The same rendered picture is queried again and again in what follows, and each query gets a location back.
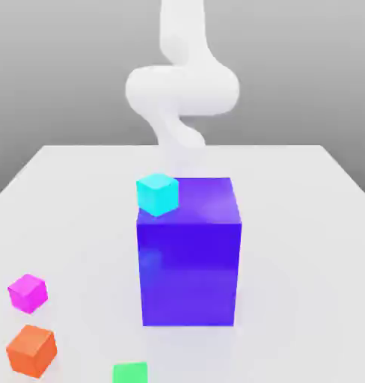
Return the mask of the large blue box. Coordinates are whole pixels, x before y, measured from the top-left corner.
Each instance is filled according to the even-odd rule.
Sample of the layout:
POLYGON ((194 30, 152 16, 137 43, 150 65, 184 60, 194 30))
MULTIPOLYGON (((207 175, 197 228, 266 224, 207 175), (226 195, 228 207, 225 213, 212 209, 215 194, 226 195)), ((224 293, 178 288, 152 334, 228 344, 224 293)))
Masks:
POLYGON ((136 221, 145 326, 231 326, 242 220, 228 177, 181 178, 180 205, 136 221))

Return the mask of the small magenta cube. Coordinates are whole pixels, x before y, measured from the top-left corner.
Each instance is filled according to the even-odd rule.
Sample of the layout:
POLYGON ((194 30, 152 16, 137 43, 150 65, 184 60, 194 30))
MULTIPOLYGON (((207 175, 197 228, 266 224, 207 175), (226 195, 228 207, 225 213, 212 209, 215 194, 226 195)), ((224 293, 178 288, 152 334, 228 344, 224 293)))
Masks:
POLYGON ((31 314, 48 300, 46 283, 43 279, 25 274, 8 288, 11 304, 24 313, 31 314))

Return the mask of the small cyan cube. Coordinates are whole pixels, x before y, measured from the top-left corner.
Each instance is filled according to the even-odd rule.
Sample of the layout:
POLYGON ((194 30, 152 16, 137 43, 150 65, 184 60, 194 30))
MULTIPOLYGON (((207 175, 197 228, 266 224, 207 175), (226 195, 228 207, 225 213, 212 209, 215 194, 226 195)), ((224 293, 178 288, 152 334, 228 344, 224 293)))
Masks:
POLYGON ((136 181, 138 207, 159 217, 179 207, 179 181, 165 174, 151 174, 136 181))

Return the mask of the small green cube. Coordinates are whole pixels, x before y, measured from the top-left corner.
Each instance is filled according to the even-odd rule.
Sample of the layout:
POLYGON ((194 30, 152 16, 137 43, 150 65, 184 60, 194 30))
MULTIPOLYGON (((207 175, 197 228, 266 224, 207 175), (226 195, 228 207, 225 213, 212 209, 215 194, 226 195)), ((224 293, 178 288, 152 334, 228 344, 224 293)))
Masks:
POLYGON ((112 383, 148 383, 147 364, 137 362, 114 365, 112 383))

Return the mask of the small orange cube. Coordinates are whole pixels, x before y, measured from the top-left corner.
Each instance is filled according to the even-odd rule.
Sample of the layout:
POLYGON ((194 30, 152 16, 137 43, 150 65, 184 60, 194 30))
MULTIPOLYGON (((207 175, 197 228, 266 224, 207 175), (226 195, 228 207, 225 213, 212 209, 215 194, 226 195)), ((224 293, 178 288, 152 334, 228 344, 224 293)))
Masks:
POLYGON ((6 347, 13 371, 40 378, 57 355, 53 331, 25 325, 6 347))

